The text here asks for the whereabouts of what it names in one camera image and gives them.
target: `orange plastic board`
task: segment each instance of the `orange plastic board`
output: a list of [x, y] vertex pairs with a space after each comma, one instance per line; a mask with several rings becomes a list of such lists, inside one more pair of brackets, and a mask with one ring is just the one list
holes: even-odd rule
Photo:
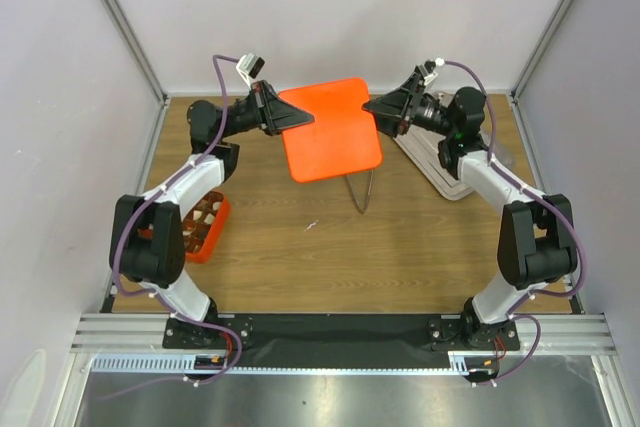
[[371, 170], [382, 163], [375, 120], [362, 110], [369, 101], [364, 80], [337, 80], [278, 95], [315, 117], [311, 124], [282, 132], [289, 171], [297, 182]]

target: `cable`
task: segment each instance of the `cable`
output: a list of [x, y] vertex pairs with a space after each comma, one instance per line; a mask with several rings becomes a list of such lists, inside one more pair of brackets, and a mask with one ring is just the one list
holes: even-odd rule
[[493, 149], [495, 147], [496, 137], [497, 137], [497, 134], [498, 134], [496, 117], [495, 117], [495, 112], [493, 110], [493, 105], [491, 104], [491, 98], [487, 94], [487, 91], [484, 88], [484, 85], [482, 85], [482, 82], [480, 81], [480, 78], [475, 74], [475, 72], [473, 72], [473, 70], [471, 70], [466, 65], [461, 64], [460, 62], [454, 62], [454, 61], [445, 60], [444, 64], [445, 65], [452, 65], [454, 67], [458, 67], [458, 68], [464, 70], [465, 72], [467, 72], [469, 75], [471, 75], [471, 77], [473, 77], [473, 80], [475, 80], [476, 84], [478, 84], [478, 88], [485, 95], [485, 97], [487, 99], [487, 109], [489, 110], [489, 118], [491, 119], [491, 140], [489, 142], [489, 148], [488, 148], [488, 151], [487, 151], [487, 162], [488, 162], [489, 166], [500, 177], [502, 177], [504, 180], [506, 180], [509, 184], [511, 184], [513, 187], [518, 189], [520, 192], [525, 194], [530, 199], [532, 199], [535, 202], [537, 202], [538, 204], [540, 204], [542, 207], [547, 209], [557, 219], [560, 220], [560, 223], [567, 229], [567, 231], [569, 232], [569, 235], [571, 236], [571, 238], [573, 239], [573, 242], [576, 245], [576, 252], [578, 254], [578, 262], [580, 264], [580, 277], [578, 278], [576, 284], [574, 285], [574, 287], [571, 290], [569, 290], [567, 292], [552, 292], [552, 291], [545, 290], [545, 289], [532, 290], [531, 292], [528, 292], [527, 294], [523, 295], [507, 311], [507, 316], [508, 316], [509, 320], [514, 320], [515, 321], [515, 320], [518, 320], [518, 319], [529, 319], [532, 322], [534, 322], [536, 324], [536, 338], [535, 338], [535, 340], [533, 342], [533, 345], [531, 346], [531, 349], [529, 350], [529, 352], [525, 356], [525, 358], [516, 367], [514, 367], [509, 372], [497, 377], [496, 379], [494, 379], [494, 380], [492, 380], [490, 382], [485, 382], [483, 384], [480, 384], [480, 385], [487, 385], [487, 384], [495, 385], [495, 380], [504, 379], [504, 378], [509, 377], [511, 374], [513, 374], [518, 369], [520, 369], [531, 357], [533, 357], [533, 354], [535, 353], [536, 349], [538, 348], [538, 344], [540, 343], [540, 337], [542, 335], [542, 327], [540, 326], [540, 322], [538, 322], [538, 319], [536, 319], [534, 316], [529, 315], [529, 314], [520, 314], [520, 315], [515, 315], [514, 316], [513, 313], [522, 304], [524, 304], [529, 299], [529, 296], [531, 294], [534, 294], [534, 293], [540, 293], [540, 294], [549, 295], [549, 296], [552, 296], [552, 297], [572, 297], [572, 296], [574, 296], [582, 288], [582, 286], [584, 285], [584, 282], [586, 280], [587, 258], [586, 258], [586, 255], [585, 255], [584, 246], [582, 245], [582, 242], [580, 241], [580, 238], [578, 237], [578, 233], [575, 231], [573, 225], [571, 225], [571, 222], [569, 222], [569, 219], [567, 219], [564, 216], [564, 214], [562, 212], [560, 212], [556, 207], [554, 207], [549, 202], [544, 200], [542, 197], [537, 195], [535, 192], [531, 191], [529, 188], [525, 187], [520, 182], [518, 182], [516, 179], [511, 177], [507, 172], [505, 172], [501, 167], [499, 167], [498, 163], [496, 163], [496, 161], [494, 159], [494, 155], [493, 155]]
[[[569, 290], [567, 292], [552, 292], [552, 291], [549, 291], [549, 290], [540, 289], [540, 290], [534, 290], [531, 293], [539, 293], [539, 294], [549, 295], [549, 296], [552, 296], [552, 297], [573, 297], [582, 288], [582, 286], [584, 285], [584, 282], [586, 280], [586, 273], [587, 273], [587, 259], [586, 259], [586, 255], [585, 255], [585, 249], [584, 249], [584, 246], [583, 246], [582, 242], [580, 241], [580, 238], [578, 237], [577, 232], [575, 231], [574, 227], [571, 225], [571, 222], [569, 222], [569, 220], [564, 216], [564, 214], [562, 212], [560, 212], [556, 207], [551, 205], [549, 202], [544, 200], [542, 197], [537, 195], [535, 192], [532, 192], [530, 189], [526, 188], [520, 182], [515, 180], [507, 172], [502, 170], [502, 168], [499, 167], [499, 165], [495, 162], [495, 159], [494, 159], [494, 156], [493, 156], [493, 149], [494, 149], [494, 146], [495, 146], [496, 136], [498, 134], [498, 128], [497, 128], [498, 126], [497, 126], [497, 123], [496, 123], [495, 111], [493, 109], [493, 105], [491, 104], [491, 98], [489, 97], [489, 95], [487, 95], [487, 91], [484, 88], [484, 85], [482, 84], [482, 82], [480, 81], [480, 78], [469, 67], [467, 67], [464, 64], [461, 64], [460, 62], [455, 62], [455, 61], [452, 61], [452, 60], [445, 60], [444, 64], [445, 65], [452, 65], [454, 67], [458, 67], [458, 68], [464, 70], [465, 72], [467, 72], [469, 75], [471, 75], [471, 77], [473, 77], [473, 80], [476, 82], [476, 84], [478, 84], [478, 88], [480, 89], [480, 91], [487, 98], [487, 109], [489, 110], [489, 118], [491, 119], [491, 141], [489, 142], [489, 150], [487, 152], [487, 161], [489, 163], [489, 166], [500, 177], [502, 177], [504, 180], [506, 180], [509, 184], [511, 184], [513, 187], [515, 187], [516, 189], [521, 191], [527, 197], [529, 197], [532, 200], [536, 201], [542, 207], [544, 207], [549, 212], [551, 212], [557, 219], [559, 219], [560, 223], [567, 229], [567, 231], [569, 232], [569, 235], [573, 239], [573, 242], [576, 244], [576, 251], [577, 251], [577, 254], [578, 254], [578, 261], [580, 263], [580, 277], [578, 278], [575, 286], [571, 290]], [[509, 311], [509, 313], [512, 314], [513, 312], [515, 312], [515, 310], [518, 307], [520, 307], [524, 302], [526, 302], [528, 298], [529, 298], [528, 294], [524, 295], [518, 302], [516, 302], [515, 306], [512, 307], [512, 309]]]
[[137, 291], [127, 290], [127, 289], [124, 288], [124, 286], [122, 285], [122, 281], [120, 280], [120, 262], [122, 260], [122, 253], [124, 251], [124, 245], [127, 243], [127, 239], [129, 238], [129, 234], [131, 233], [131, 230], [133, 229], [133, 226], [135, 225], [136, 221], [138, 220], [138, 218], [140, 218], [142, 213], [145, 210], [147, 210], [147, 208], [149, 208], [149, 206], [151, 204], [153, 204], [156, 200], [158, 200], [158, 198], [164, 192], [166, 192], [168, 189], [170, 189], [187, 172], [191, 171], [192, 169], [195, 169], [196, 165], [199, 165], [200, 163], [202, 163], [202, 161], [215, 148], [215, 146], [218, 144], [218, 142], [220, 142], [220, 140], [222, 139], [222, 136], [224, 134], [224, 127], [225, 127], [225, 125], [227, 123], [227, 110], [228, 110], [228, 107], [229, 107], [229, 99], [227, 97], [227, 88], [226, 88], [226, 85], [224, 83], [224, 78], [222, 76], [222, 71], [220, 70], [220, 66], [218, 65], [218, 60], [226, 60], [227, 62], [238, 63], [238, 59], [235, 59], [233, 57], [227, 57], [226, 55], [218, 55], [218, 54], [216, 54], [211, 58], [211, 60], [213, 62], [213, 67], [214, 67], [214, 69], [216, 71], [216, 75], [218, 76], [218, 82], [220, 82], [220, 90], [222, 91], [222, 119], [220, 120], [220, 128], [218, 129], [218, 133], [216, 134], [214, 140], [207, 147], [207, 150], [205, 150], [196, 159], [196, 161], [194, 162], [195, 165], [187, 165], [183, 169], [181, 169], [180, 171], [176, 172], [167, 181], [167, 183], [164, 184], [164, 186], [162, 186], [162, 188], [160, 190], [158, 190], [158, 192], [153, 194], [150, 198], [148, 198], [145, 202], [143, 202], [143, 204], [133, 212], [133, 215], [129, 218], [128, 222], [125, 224], [124, 229], [122, 230], [122, 235], [120, 236], [120, 239], [118, 240], [118, 244], [116, 246], [116, 252], [115, 252], [115, 254], [113, 256], [113, 269], [112, 269], [113, 282], [114, 282], [114, 284], [116, 284], [116, 287], [118, 288], [118, 291], [122, 295], [124, 295], [125, 297], [134, 297], [134, 296], [137, 296], [137, 295], [154, 293], [153, 289], [140, 289], [140, 290], [137, 290]]
[[512, 376], [518, 370], [520, 370], [520, 368], [524, 364], [526, 364], [529, 361], [529, 359], [531, 359], [531, 357], [533, 357], [533, 354], [535, 353], [536, 349], [538, 348], [538, 344], [540, 343], [540, 337], [542, 336], [542, 327], [540, 326], [540, 322], [538, 321], [538, 319], [536, 319], [531, 314], [520, 314], [520, 315], [516, 315], [516, 316], [514, 316], [512, 318], [512, 320], [514, 320], [514, 321], [521, 320], [521, 319], [528, 319], [531, 322], [533, 322], [534, 324], [536, 324], [536, 337], [533, 340], [533, 344], [531, 344], [531, 348], [529, 349], [529, 352], [527, 352], [527, 355], [524, 356], [524, 359], [522, 359], [518, 365], [516, 365], [514, 368], [512, 368], [508, 372], [505, 372], [504, 374], [499, 375], [495, 379], [489, 380], [487, 382], [479, 382], [478, 385], [492, 385], [492, 386], [495, 386], [497, 380], [504, 380], [507, 377]]
[[487, 110], [489, 110], [489, 118], [491, 119], [491, 140], [489, 141], [489, 150], [487, 151], [487, 160], [491, 161], [491, 158], [493, 156], [493, 149], [495, 148], [495, 144], [496, 144], [496, 137], [498, 135], [498, 133], [496, 132], [496, 126], [497, 126], [496, 116], [495, 116], [495, 111], [493, 110], [493, 105], [491, 104], [491, 97], [489, 96], [489, 94], [487, 94], [487, 91], [485, 90], [484, 85], [482, 85], [480, 78], [469, 67], [467, 67], [464, 64], [461, 64], [460, 62], [455, 62], [453, 60], [445, 60], [444, 64], [451, 65], [453, 67], [458, 67], [459, 69], [462, 69], [465, 72], [467, 72], [471, 77], [473, 77], [473, 80], [475, 80], [476, 84], [478, 84], [478, 88], [480, 89], [480, 92], [482, 92], [485, 98], [487, 99], [486, 100]]
[[[125, 225], [125, 227], [124, 227], [124, 229], [122, 231], [122, 235], [120, 236], [120, 239], [118, 240], [118, 244], [116, 246], [116, 252], [114, 254], [113, 269], [112, 269], [113, 282], [116, 285], [118, 291], [122, 295], [124, 295], [125, 297], [133, 297], [133, 296], [136, 296], [136, 295], [142, 295], [142, 294], [146, 294], [146, 293], [154, 294], [154, 297], [157, 298], [158, 302], [160, 302], [171, 313], [171, 315], [173, 317], [178, 318], [179, 320], [181, 320], [183, 322], [188, 322], [190, 324], [196, 325], [198, 327], [204, 327], [204, 328], [208, 328], [208, 329], [218, 330], [220, 332], [225, 333], [226, 335], [230, 335], [236, 341], [237, 352], [236, 352], [236, 355], [234, 356], [233, 360], [231, 362], [228, 362], [225, 367], [223, 367], [220, 371], [218, 371], [212, 377], [210, 377], [208, 379], [205, 379], [205, 380], [202, 380], [202, 381], [195, 381], [193, 383], [194, 387], [197, 387], [198, 385], [211, 384], [211, 383], [215, 382], [216, 380], [218, 380], [224, 373], [226, 373], [227, 371], [232, 369], [238, 363], [238, 360], [240, 360], [240, 356], [242, 354], [242, 340], [240, 339], [238, 334], [236, 334], [233, 330], [228, 329], [227, 327], [223, 327], [221, 325], [210, 324], [210, 323], [207, 323], [207, 322], [200, 322], [200, 321], [197, 321], [195, 319], [190, 319], [190, 318], [182, 315], [179, 312], [175, 312], [173, 307], [171, 305], [169, 305], [162, 298], [161, 295], [155, 295], [156, 292], [153, 289], [145, 288], [145, 289], [140, 289], [140, 290], [137, 290], [137, 291], [129, 291], [129, 290], [125, 289], [124, 286], [122, 285], [122, 281], [120, 280], [120, 262], [122, 260], [122, 253], [124, 251], [124, 245], [125, 245], [127, 239], [129, 238], [131, 230], [133, 229], [133, 226], [135, 225], [135, 223], [138, 220], [138, 218], [143, 214], [143, 212], [147, 208], [149, 208], [149, 206], [151, 204], [153, 204], [156, 200], [158, 200], [158, 198], [161, 197], [164, 194], [164, 192], [166, 192], [168, 189], [170, 189], [187, 172], [189, 172], [192, 169], [194, 169], [196, 165], [199, 165], [206, 158], [206, 156], [208, 156], [211, 153], [211, 151], [213, 151], [213, 149], [216, 147], [218, 142], [220, 142], [220, 140], [222, 139], [222, 136], [224, 135], [224, 128], [225, 128], [225, 125], [227, 123], [227, 110], [228, 110], [228, 107], [229, 107], [229, 99], [228, 99], [228, 96], [227, 96], [227, 89], [226, 89], [226, 85], [224, 83], [224, 78], [222, 76], [222, 71], [220, 70], [220, 66], [218, 65], [218, 60], [226, 60], [228, 62], [238, 63], [238, 59], [235, 59], [233, 57], [227, 57], [225, 55], [216, 54], [211, 58], [211, 60], [213, 62], [213, 67], [214, 67], [214, 69], [216, 71], [216, 75], [218, 77], [218, 81], [220, 82], [220, 90], [222, 91], [222, 104], [223, 105], [222, 105], [222, 118], [220, 120], [220, 128], [218, 129], [218, 132], [217, 132], [214, 140], [211, 142], [211, 144], [195, 160], [194, 165], [187, 165], [186, 167], [184, 167], [180, 171], [176, 172], [166, 182], [166, 184], [164, 184], [161, 187], [161, 189], [159, 189], [155, 194], [153, 194], [151, 197], [149, 197], [147, 200], [145, 200], [142, 203], [142, 205], [140, 205], [140, 207], [138, 207], [134, 211], [134, 213], [132, 214], [131, 218], [126, 223], [126, 225]], [[154, 384], [157, 384], [157, 383], [160, 383], [160, 382], [165, 382], [165, 381], [168, 381], [168, 380], [184, 380], [185, 378], [186, 377], [177, 377], [177, 376], [160, 377], [158, 379], [153, 379], [153, 380], [150, 380], [148, 382], [143, 382], [142, 384], [138, 384], [138, 385], [135, 385], [133, 387], [129, 387], [127, 389], [123, 389], [123, 390], [120, 390], [118, 392], [114, 392], [112, 394], [108, 394], [108, 395], [104, 395], [104, 396], [101, 396], [101, 397], [97, 397], [96, 400], [106, 401], [106, 400], [110, 400], [110, 399], [114, 399], [114, 398], [120, 397], [122, 395], [126, 395], [126, 394], [134, 392], [134, 391], [136, 391], [138, 389], [142, 389], [144, 387], [147, 387], [147, 386], [150, 386], [150, 385], [154, 385]]]
[[[496, 347], [496, 360], [499, 362], [506, 357], [507, 347], [504, 345], [504, 342], [502, 342], [502, 339], [499, 335], [496, 335], [496, 337], [493, 339], [493, 343]], [[499, 349], [502, 349], [502, 355], [499, 355]]]

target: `orange crate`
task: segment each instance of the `orange crate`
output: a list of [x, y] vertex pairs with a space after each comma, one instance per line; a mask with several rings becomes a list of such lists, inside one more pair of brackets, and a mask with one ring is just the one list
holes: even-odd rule
[[227, 198], [215, 190], [191, 209], [182, 221], [187, 262], [203, 264], [209, 260], [230, 212]]

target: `aluminum frame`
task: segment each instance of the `aluminum frame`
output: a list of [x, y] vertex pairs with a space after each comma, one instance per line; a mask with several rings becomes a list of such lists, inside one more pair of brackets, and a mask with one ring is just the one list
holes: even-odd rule
[[531, 56], [527, 60], [527, 63], [522, 69], [522, 72], [520, 73], [520, 76], [518, 77], [518, 80], [516, 81], [512, 89], [512, 94], [516, 99], [518, 99], [522, 95], [522, 92], [524, 92], [524, 89], [527, 87], [527, 83], [529, 82], [531, 75], [533, 75], [533, 72], [536, 70], [536, 67], [540, 63], [542, 56], [551, 44], [553, 37], [562, 24], [562, 21], [567, 15], [569, 8], [573, 4], [573, 1], [574, 0], [560, 0], [558, 2], [556, 9], [554, 10], [551, 18], [549, 19], [549, 22], [547, 22], [547, 25], [544, 28], [542, 36], [538, 40], [538, 43], [533, 49]]
[[[620, 364], [603, 315], [540, 314], [542, 336], [534, 356], [590, 356], [598, 375], [600, 388], [613, 425], [637, 425], [638, 416], [621, 374]], [[101, 371], [108, 371], [111, 359], [113, 371], [123, 371], [122, 360], [128, 357], [145, 360], [153, 365], [162, 364], [163, 358], [180, 356], [188, 360], [192, 354], [216, 353], [217, 351], [168, 350], [162, 347], [168, 314], [86, 314], [78, 324], [71, 347], [70, 367], [65, 389], [55, 409], [54, 426], [74, 425], [81, 407], [82, 396], [92, 363], [101, 359]], [[520, 352], [508, 355], [522, 356], [530, 348], [535, 335], [535, 325], [526, 319], [517, 321], [522, 344]], [[336, 371], [326, 369], [235, 369], [234, 374], [266, 375], [463, 375], [464, 356], [472, 351], [450, 352], [450, 369], [440, 371], [387, 370], [387, 371]], [[147, 368], [149, 373], [160, 370]]]
[[[154, 94], [162, 101], [160, 112], [145, 162], [137, 183], [137, 190], [143, 189], [146, 183], [153, 153], [166, 116], [168, 99], [153, 71], [133, 29], [131, 28], [117, 0], [101, 0], [123, 41], [139, 65], [144, 77]], [[537, 67], [544, 52], [561, 24], [573, 0], [561, 0], [547, 24], [534, 52], [512, 90], [514, 98], [522, 94], [529, 78]], [[512, 103], [516, 122], [523, 136], [525, 150], [536, 184], [544, 187], [543, 176], [537, 164], [535, 148], [526, 128], [526, 123], [519, 112], [517, 102]], [[163, 354], [161, 347], [167, 314], [86, 314], [79, 323], [68, 360], [64, 387], [56, 402], [50, 425], [71, 426], [75, 424], [82, 397], [87, 385], [91, 365], [97, 355], [110, 353], [139, 352], [148, 356]], [[638, 414], [623, 379], [622, 369], [611, 339], [606, 320], [602, 315], [539, 315], [542, 324], [542, 340], [535, 355], [590, 355], [598, 375], [598, 381], [605, 398], [607, 410], [614, 426], [638, 425]], [[523, 350], [529, 348], [535, 336], [535, 327], [526, 320], [518, 321]]]
[[131, 28], [131, 24], [129, 24], [127, 16], [122, 10], [120, 3], [118, 2], [118, 0], [101, 1], [102, 5], [104, 5], [105, 7], [105, 10], [109, 14], [109, 17], [111, 17], [113, 23], [120, 32], [122, 40], [129, 49], [129, 52], [131, 52], [131, 55], [133, 56], [136, 64], [138, 64], [138, 67], [140, 68], [145, 81], [149, 84], [149, 88], [151, 88], [158, 100], [164, 100], [166, 95], [164, 93], [164, 90], [162, 89], [162, 85], [160, 84], [160, 81], [158, 80], [158, 77], [154, 72], [151, 63], [149, 62], [149, 59], [147, 58], [142, 45], [140, 44], [140, 41], [138, 41], [135, 32]]

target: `metal floor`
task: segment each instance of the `metal floor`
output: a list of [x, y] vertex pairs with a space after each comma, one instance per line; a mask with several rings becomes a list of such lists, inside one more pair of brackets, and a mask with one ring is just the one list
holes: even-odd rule
[[227, 375], [172, 380], [108, 401], [149, 374], [93, 373], [78, 427], [609, 426], [591, 358], [535, 357], [497, 388], [460, 377]]

